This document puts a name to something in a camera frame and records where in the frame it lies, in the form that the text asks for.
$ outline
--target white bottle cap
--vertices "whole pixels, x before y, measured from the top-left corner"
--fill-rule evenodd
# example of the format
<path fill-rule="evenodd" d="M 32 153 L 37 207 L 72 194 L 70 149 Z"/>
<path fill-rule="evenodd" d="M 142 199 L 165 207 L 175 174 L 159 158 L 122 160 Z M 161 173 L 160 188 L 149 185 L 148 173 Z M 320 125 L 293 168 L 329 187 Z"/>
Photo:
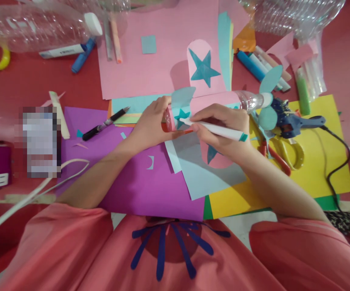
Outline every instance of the white bottle cap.
<path fill-rule="evenodd" d="M 85 13 L 83 16 L 85 17 L 85 22 L 90 32 L 94 36 L 101 36 L 102 27 L 98 17 L 93 12 Z"/>
<path fill-rule="evenodd" d="M 273 95 L 271 93 L 260 93 L 260 94 L 257 94 L 256 96 L 262 96 L 264 99 L 264 102 L 263 102 L 263 105 L 261 105 L 261 108 L 268 107 L 269 105 L 271 105 L 273 101 Z"/>

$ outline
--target star cutout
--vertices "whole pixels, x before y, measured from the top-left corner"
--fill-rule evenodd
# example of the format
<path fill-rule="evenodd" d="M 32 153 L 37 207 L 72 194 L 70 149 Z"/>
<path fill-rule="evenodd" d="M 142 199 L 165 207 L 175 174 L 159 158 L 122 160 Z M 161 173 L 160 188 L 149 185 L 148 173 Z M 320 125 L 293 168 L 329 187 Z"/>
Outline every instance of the star cutout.
<path fill-rule="evenodd" d="M 201 61 L 198 56 L 191 50 L 191 57 L 194 60 L 196 71 L 191 77 L 191 81 L 204 80 L 207 86 L 210 88 L 210 78 L 221 75 L 219 72 L 211 68 L 211 53 L 207 53 L 203 61 Z"/>
<path fill-rule="evenodd" d="M 190 112 L 185 113 L 182 109 L 179 111 L 179 115 L 174 117 L 178 121 L 178 128 L 177 129 L 179 129 L 184 124 L 184 122 L 180 121 L 179 119 L 180 118 L 187 118 L 189 116 L 190 116 Z"/>

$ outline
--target pink shirt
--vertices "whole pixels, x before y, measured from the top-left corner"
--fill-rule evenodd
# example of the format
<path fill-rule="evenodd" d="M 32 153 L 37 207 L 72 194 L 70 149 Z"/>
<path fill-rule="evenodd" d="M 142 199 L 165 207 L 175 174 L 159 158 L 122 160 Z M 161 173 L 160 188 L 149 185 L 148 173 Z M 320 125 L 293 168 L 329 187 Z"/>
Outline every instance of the pink shirt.
<path fill-rule="evenodd" d="M 251 253 L 219 220 L 147 222 L 113 231 L 103 209 L 52 204 L 25 228 L 0 290 L 350 290 L 350 245 L 332 226 L 260 222 Z"/>

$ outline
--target person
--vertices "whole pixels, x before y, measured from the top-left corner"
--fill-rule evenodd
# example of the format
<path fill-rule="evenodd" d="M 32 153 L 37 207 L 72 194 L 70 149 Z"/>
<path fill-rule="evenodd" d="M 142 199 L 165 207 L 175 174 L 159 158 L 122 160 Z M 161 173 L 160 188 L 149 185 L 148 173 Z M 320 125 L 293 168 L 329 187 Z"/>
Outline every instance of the person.
<path fill-rule="evenodd" d="M 132 133 L 27 224 L 0 290 L 350 290 L 350 245 L 303 189 L 251 143 L 193 124 L 199 139 L 237 163 L 278 222 L 253 225 L 252 252 L 218 219 L 127 215 L 113 231 L 97 208 L 137 153 L 182 131 L 161 121 L 170 97 L 154 101 Z M 249 116 L 213 104 L 191 120 L 249 133 Z"/>

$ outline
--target black cord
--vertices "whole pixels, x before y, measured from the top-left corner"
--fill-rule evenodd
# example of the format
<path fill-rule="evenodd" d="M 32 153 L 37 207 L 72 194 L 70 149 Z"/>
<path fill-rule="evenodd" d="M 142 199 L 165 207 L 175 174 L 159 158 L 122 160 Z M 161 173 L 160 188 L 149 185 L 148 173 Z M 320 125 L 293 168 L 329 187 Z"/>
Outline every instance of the black cord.
<path fill-rule="evenodd" d="M 333 199 L 334 199 L 334 203 L 335 205 L 337 206 L 338 210 L 340 212 L 343 213 L 343 211 L 341 210 L 341 208 L 339 207 L 339 204 L 338 204 L 338 196 L 337 196 L 337 192 L 335 192 L 335 189 L 333 187 L 333 185 L 331 184 L 331 181 L 330 181 L 330 178 L 331 178 L 331 175 L 333 175 L 336 171 L 340 170 L 341 168 L 343 168 L 344 166 L 347 165 L 347 163 L 349 163 L 350 161 L 350 148 L 349 146 L 347 145 L 347 143 L 345 141 L 343 141 L 342 138 L 340 138 L 338 135 L 336 135 L 334 132 L 332 132 L 327 126 L 323 125 L 320 127 L 321 129 L 327 131 L 328 133 L 330 133 L 332 136 L 334 136 L 336 139 L 338 139 L 340 142 L 343 143 L 343 145 L 346 147 L 347 151 L 348 151 L 348 158 L 347 160 L 342 164 L 340 165 L 339 167 L 335 168 L 334 170 L 332 170 L 328 175 L 327 175 L 327 184 L 329 185 L 332 193 L 333 193 Z"/>

